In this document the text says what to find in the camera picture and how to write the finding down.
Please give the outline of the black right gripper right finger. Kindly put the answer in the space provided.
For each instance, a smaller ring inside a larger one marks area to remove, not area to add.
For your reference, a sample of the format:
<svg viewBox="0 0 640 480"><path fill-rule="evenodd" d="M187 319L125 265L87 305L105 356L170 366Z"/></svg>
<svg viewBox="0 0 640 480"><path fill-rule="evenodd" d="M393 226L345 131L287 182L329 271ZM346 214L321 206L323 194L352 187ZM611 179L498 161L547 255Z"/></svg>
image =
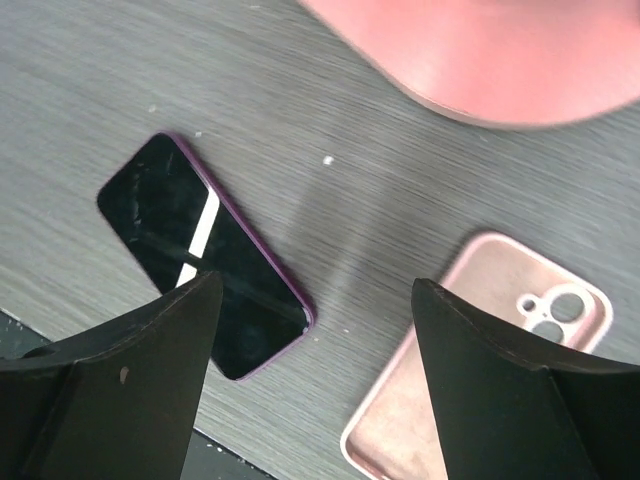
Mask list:
<svg viewBox="0 0 640 480"><path fill-rule="evenodd" d="M452 479L635 479L639 369L545 340L429 279L411 306Z"/></svg>

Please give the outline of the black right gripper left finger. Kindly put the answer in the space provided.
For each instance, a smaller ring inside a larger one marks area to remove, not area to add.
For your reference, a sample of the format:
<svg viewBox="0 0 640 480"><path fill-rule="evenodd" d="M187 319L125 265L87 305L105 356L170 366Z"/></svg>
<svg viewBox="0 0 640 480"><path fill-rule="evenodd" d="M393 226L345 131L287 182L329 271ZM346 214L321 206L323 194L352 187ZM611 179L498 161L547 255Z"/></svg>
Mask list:
<svg viewBox="0 0 640 480"><path fill-rule="evenodd" d="M222 280L1 363L5 479L177 479L216 335Z"/></svg>

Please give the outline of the pink phone case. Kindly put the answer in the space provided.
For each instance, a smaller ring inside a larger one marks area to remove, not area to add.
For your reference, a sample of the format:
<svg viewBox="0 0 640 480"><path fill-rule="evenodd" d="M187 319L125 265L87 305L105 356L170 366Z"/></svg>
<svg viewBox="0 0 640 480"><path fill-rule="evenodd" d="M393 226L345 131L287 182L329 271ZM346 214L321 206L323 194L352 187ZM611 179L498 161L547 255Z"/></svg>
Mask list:
<svg viewBox="0 0 640 480"><path fill-rule="evenodd" d="M599 288L497 232L472 237L440 283L492 315L586 353L613 322L612 304ZM356 409L340 447L369 479L446 478L415 331Z"/></svg>

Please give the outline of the purple smartphone black screen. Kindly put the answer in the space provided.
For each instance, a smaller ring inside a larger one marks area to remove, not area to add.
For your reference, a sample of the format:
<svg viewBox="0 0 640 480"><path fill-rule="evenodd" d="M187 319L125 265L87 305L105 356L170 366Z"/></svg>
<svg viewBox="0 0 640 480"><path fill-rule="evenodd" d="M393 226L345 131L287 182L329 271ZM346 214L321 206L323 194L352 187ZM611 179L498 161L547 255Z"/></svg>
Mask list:
<svg viewBox="0 0 640 480"><path fill-rule="evenodd" d="M160 293L221 275L211 360L226 378L251 376L314 324L309 295L182 136L151 136L96 204Z"/></svg>

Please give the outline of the pink three-tier wooden shelf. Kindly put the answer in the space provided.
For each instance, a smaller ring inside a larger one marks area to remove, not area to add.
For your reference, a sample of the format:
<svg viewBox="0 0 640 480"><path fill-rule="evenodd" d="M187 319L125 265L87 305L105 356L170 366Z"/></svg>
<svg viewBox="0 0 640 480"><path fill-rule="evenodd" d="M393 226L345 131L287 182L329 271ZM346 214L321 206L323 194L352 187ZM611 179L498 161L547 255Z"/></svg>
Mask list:
<svg viewBox="0 0 640 480"><path fill-rule="evenodd" d="M309 1L307 10L426 108L537 129L639 98L639 4L627 1Z"/></svg>

